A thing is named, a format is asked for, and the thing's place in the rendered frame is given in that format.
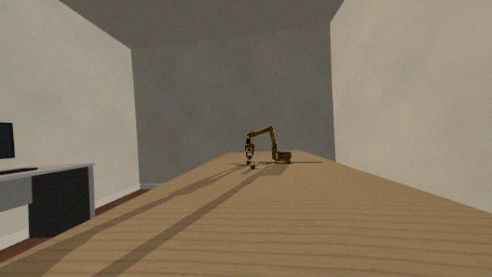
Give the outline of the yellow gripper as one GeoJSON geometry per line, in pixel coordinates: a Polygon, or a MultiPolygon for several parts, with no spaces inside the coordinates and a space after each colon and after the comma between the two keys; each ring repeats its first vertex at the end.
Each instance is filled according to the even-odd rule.
{"type": "Polygon", "coordinates": [[[251,152],[251,157],[254,154],[254,144],[247,144],[245,145],[245,152],[246,152],[246,157],[248,158],[248,152],[251,152]]]}

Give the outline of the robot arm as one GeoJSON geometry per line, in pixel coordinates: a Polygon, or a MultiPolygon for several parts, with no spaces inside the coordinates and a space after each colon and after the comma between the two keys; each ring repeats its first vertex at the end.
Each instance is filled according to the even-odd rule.
{"type": "Polygon", "coordinates": [[[276,140],[275,140],[275,136],[273,134],[274,130],[273,130],[273,126],[269,126],[268,128],[264,128],[262,130],[259,130],[259,131],[256,131],[256,132],[250,132],[247,134],[247,138],[246,138],[246,144],[251,144],[252,143],[252,139],[251,137],[254,137],[256,135],[260,135],[260,134],[263,134],[265,132],[270,132],[270,135],[271,135],[271,143],[272,143],[272,148],[271,148],[271,152],[272,152],[272,158],[273,160],[276,161],[277,164],[291,164],[291,161],[290,161],[290,152],[278,152],[278,147],[277,147],[277,144],[276,144],[276,140]],[[274,140],[275,140],[275,143],[274,143],[274,140]],[[276,150],[277,148],[277,150],[276,150]],[[276,154],[278,153],[278,158],[276,158],[276,154]],[[283,162],[277,162],[277,161],[283,161],[283,162]],[[285,162],[287,161],[287,162],[285,162]]]}

